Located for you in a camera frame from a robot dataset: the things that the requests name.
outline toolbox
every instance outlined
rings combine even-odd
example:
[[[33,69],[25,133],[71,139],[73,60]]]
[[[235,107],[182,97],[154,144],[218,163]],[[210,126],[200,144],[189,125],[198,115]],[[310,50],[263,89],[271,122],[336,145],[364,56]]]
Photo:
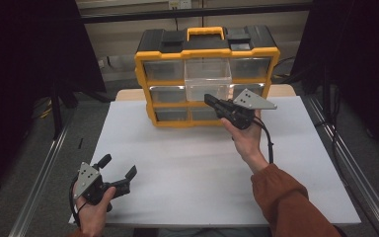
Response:
[[[266,26],[147,30],[135,73],[155,126],[219,125],[204,94],[234,99],[244,89],[266,98],[279,50]]]

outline hand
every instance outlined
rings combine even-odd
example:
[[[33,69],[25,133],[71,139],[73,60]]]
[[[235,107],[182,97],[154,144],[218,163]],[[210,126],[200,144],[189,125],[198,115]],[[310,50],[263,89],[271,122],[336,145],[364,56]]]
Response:
[[[115,187],[111,187],[104,193],[103,199],[97,205],[86,203],[84,197],[76,200],[77,208],[85,205],[79,211],[79,219],[81,220],[81,231],[86,236],[103,236],[104,227],[106,225],[107,207],[115,195]]]
[[[261,117],[260,111],[255,111],[255,114],[258,118]],[[221,121],[232,135],[236,150],[254,174],[268,166],[268,162],[260,150],[261,128],[259,126],[251,124],[248,128],[240,130],[226,118],[222,118]]]

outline transparent drawer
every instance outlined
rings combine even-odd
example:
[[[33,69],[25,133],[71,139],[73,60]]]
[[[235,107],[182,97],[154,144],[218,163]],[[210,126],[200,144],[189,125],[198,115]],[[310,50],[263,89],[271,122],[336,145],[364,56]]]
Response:
[[[192,120],[218,120],[213,108],[192,107],[189,108],[189,111],[192,114]]]
[[[169,81],[183,80],[184,63],[182,60],[144,61],[147,80]]]
[[[238,97],[243,90],[248,89],[253,93],[261,96],[263,94],[265,84],[257,83],[257,84],[232,84],[230,85],[229,99],[235,99]]]
[[[153,103],[179,103],[185,102],[185,86],[152,86],[149,87]]]
[[[204,101],[204,94],[226,99],[232,82],[229,60],[227,58],[186,60],[184,78],[188,101]]]
[[[270,57],[230,58],[233,78],[266,77]]]
[[[187,108],[156,108],[156,118],[158,121],[187,120]]]

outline table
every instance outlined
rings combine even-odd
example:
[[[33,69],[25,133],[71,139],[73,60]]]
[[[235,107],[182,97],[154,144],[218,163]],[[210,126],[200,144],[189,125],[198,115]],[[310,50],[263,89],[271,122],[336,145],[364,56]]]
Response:
[[[306,186],[311,202],[333,224],[360,222],[301,99],[268,99],[278,105],[275,111],[263,112],[274,162]],[[131,194],[112,201],[107,224],[267,225],[252,195],[252,173],[223,127],[155,127],[145,106],[138,100],[113,102],[98,141],[92,163],[105,154],[113,156],[102,170],[106,182],[122,179],[132,165],[138,170]],[[267,157],[264,142],[262,151]]]

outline rust-colored sweater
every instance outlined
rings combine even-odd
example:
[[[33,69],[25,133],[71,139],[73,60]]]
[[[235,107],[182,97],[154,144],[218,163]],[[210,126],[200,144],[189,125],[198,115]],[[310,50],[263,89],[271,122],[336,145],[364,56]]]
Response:
[[[339,237],[337,229],[309,201],[307,190],[271,164],[251,177],[254,197],[273,237]],[[69,237],[85,237],[77,229]]]

